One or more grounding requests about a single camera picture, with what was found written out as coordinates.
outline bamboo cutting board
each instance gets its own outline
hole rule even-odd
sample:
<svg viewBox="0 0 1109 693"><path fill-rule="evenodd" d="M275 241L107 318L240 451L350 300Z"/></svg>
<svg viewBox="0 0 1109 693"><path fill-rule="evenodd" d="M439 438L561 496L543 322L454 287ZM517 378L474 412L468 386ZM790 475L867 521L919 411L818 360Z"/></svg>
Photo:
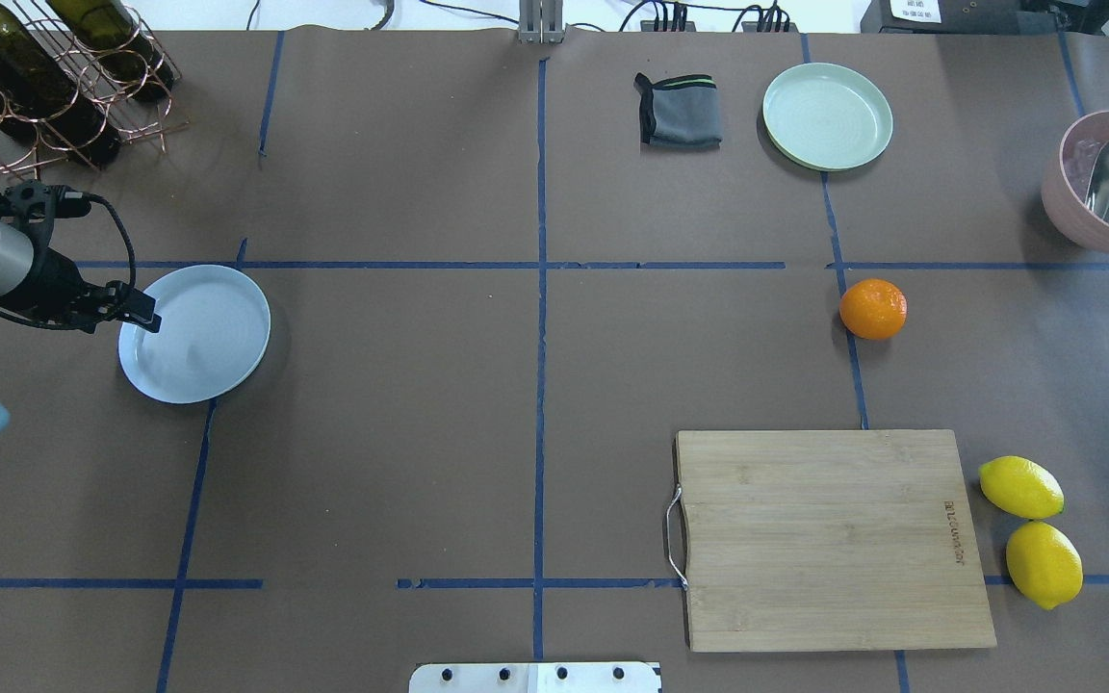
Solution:
<svg viewBox="0 0 1109 693"><path fill-rule="evenodd" d="M952 430L683 430L696 653L995 648Z"/></svg>

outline metal handle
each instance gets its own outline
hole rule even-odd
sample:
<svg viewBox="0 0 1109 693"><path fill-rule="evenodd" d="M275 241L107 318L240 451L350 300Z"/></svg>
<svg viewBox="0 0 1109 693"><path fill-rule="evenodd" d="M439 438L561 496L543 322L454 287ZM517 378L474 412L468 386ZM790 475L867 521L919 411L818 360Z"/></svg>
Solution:
<svg viewBox="0 0 1109 693"><path fill-rule="evenodd" d="M674 547L670 542L670 512L674 509L674 505L678 505L679 499L682 499L682 483L674 483L674 498L670 499L670 505L665 507L665 560L674 569L674 574L679 575L679 584L681 584L682 591L686 592L688 578L685 574L682 574L682 570L679 570L679 564L674 562Z"/></svg>

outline yellow lemon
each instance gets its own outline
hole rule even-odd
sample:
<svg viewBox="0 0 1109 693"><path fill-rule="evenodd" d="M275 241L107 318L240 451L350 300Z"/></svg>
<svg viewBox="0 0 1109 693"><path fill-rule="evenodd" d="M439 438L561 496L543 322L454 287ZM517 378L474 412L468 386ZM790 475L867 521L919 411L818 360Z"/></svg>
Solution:
<svg viewBox="0 0 1109 693"><path fill-rule="evenodd" d="M1081 592L1081 556L1058 529L1029 521L1008 538L1008 574L1020 593L1051 610Z"/></svg>
<svg viewBox="0 0 1109 693"><path fill-rule="evenodd" d="M996 457L978 468L981 495L1005 512L1042 519L1064 512L1064 491L1051 472L1025 457Z"/></svg>

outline light green plate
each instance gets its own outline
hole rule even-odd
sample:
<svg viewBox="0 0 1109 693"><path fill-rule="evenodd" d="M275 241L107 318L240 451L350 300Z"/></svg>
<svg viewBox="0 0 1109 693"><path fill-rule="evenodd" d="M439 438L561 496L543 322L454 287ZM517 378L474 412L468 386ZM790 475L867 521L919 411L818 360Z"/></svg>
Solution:
<svg viewBox="0 0 1109 693"><path fill-rule="evenodd" d="M779 74L764 92L762 113L776 149L808 170L853 170L893 140L893 109L884 93L832 62L805 62Z"/></svg>

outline tangerine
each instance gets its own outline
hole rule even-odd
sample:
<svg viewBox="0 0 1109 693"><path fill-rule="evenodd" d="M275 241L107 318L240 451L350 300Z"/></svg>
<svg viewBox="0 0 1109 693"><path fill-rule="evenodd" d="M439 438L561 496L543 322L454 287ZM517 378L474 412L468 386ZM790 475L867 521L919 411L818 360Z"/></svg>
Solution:
<svg viewBox="0 0 1109 693"><path fill-rule="evenodd" d="M888 339L906 324L906 295L892 282L863 279L842 295L845 328L863 339Z"/></svg>

